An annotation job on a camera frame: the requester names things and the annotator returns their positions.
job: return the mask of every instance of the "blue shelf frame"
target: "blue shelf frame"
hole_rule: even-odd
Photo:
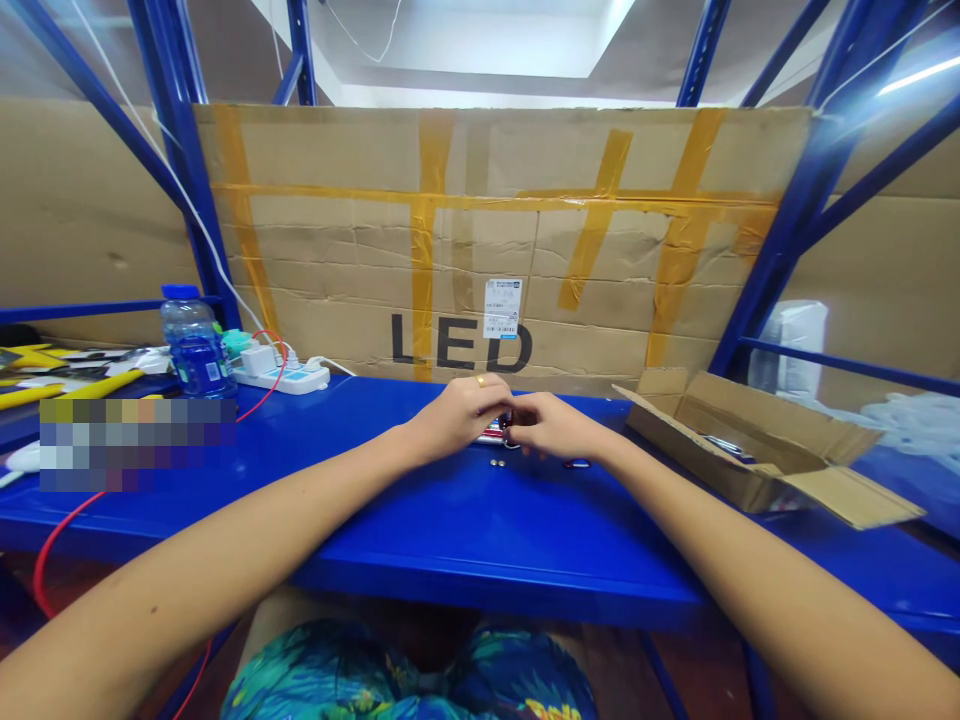
[[[12,0],[11,6],[183,213],[204,299],[224,328],[240,328],[240,311],[230,290],[230,269],[193,114],[194,104],[208,100],[186,0],[128,0],[157,115],[169,131],[164,135],[169,165],[157,156],[40,0]],[[307,0],[287,0],[287,8],[293,59],[273,101],[287,104],[296,89],[302,105],[316,105]],[[210,233],[209,242],[197,218]],[[0,324],[138,312],[153,310],[162,303],[162,299],[150,299],[0,308]]]
[[[229,278],[223,239],[192,109],[193,104],[207,102],[207,92],[186,0],[128,0],[128,3],[157,112],[172,135],[165,137],[169,166],[156,155],[96,74],[71,46],[40,0],[12,0],[14,10],[28,28],[181,210],[190,235],[204,299],[214,306],[224,327],[239,328],[237,302],[217,269],[219,261]],[[273,98],[273,103],[277,105],[286,105],[294,91],[301,105],[317,104],[307,3],[308,0],[287,0],[293,54]],[[678,107],[696,107],[699,104],[730,3],[731,0],[707,0],[681,83]],[[829,0],[809,0],[744,97],[742,107],[759,104],[828,3]],[[880,83],[885,81],[902,48],[886,53],[868,70],[857,74],[858,71],[914,27],[926,8],[927,0],[850,0],[827,48],[807,104],[821,107],[829,101],[831,116],[843,118],[848,115],[859,100],[871,92],[875,93]],[[924,390],[960,396],[960,383],[951,380],[794,350],[759,339],[800,256],[960,127],[960,94],[829,209],[825,209],[858,140],[857,132],[839,135],[835,127],[834,123],[822,118],[814,120],[810,139],[784,195],[781,209],[720,341],[710,371],[726,377],[741,377],[749,353],[759,349]],[[195,213],[208,228],[210,242],[207,242],[196,222]],[[162,302],[156,299],[0,309],[0,323],[136,312],[157,308]],[[4,573],[0,568],[0,584],[9,585],[11,578]],[[23,635],[17,639],[21,640],[39,627],[43,618],[26,593],[18,594],[16,610],[15,616],[20,619],[17,628]],[[217,636],[214,652],[222,646],[226,637],[226,631]],[[648,636],[644,635],[643,638],[644,651],[657,668],[658,679],[676,717],[686,717],[679,695],[653,643]],[[766,666],[746,643],[744,655],[755,717],[775,717],[775,703]],[[191,682],[192,677],[188,677],[164,708],[161,717],[173,715]]]

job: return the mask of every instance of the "power strip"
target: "power strip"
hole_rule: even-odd
[[[234,368],[233,371],[233,376],[238,383],[262,387],[267,390],[273,387],[279,374],[280,368],[274,368],[262,375],[248,375],[243,367]],[[277,385],[277,390],[290,395],[306,395],[314,390],[326,390],[329,383],[330,370],[328,368],[320,367],[318,370],[306,370],[301,365],[296,370],[287,368],[284,371],[283,377],[280,378],[280,384]]]

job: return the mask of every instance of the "ceiling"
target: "ceiling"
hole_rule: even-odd
[[[270,0],[249,1],[269,14]],[[283,0],[272,2],[285,21]],[[805,5],[733,0],[702,102],[739,101]],[[830,3],[771,96],[816,70],[843,6]],[[312,2],[311,27],[320,84],[336,104],[669,105],[702,8],[702,0],[403,0],[380,63],[368,56],[386,47],[395,0]]]
[[[44,0],[106,80],[71,0]],[[703,104],[738,104],[807,0],[732,0]],[[78,0],[134,102],[150,94],[125,0]],[[289,57],[286,0],[188,0],[211,100],[269,102]],[[764,99],[803,102],[845,0],[832,0]],[[953,9],[938,23],[956,23]],[[324,104],[361,107],[673,105],[702,0],[309,0]],[[942,30],[935,23],[927,31]],[[79,94],[0,3],[0,94]]]

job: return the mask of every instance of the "patterned shorts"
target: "patterned shorts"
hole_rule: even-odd
[[[595,720],[587,678],[548,635],[476,632],[432,694],[400,653],[359,623],[314,620],[281,635],[230,686],[224,720],[478,718]]]

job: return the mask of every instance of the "water bottle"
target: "water bottle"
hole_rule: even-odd
[[[163,337],[170,345],[183,394],[193,398],[231,398],[237,381],[214,323],[213,310],[200,300],[195,285],[164,285],[160,306]]]

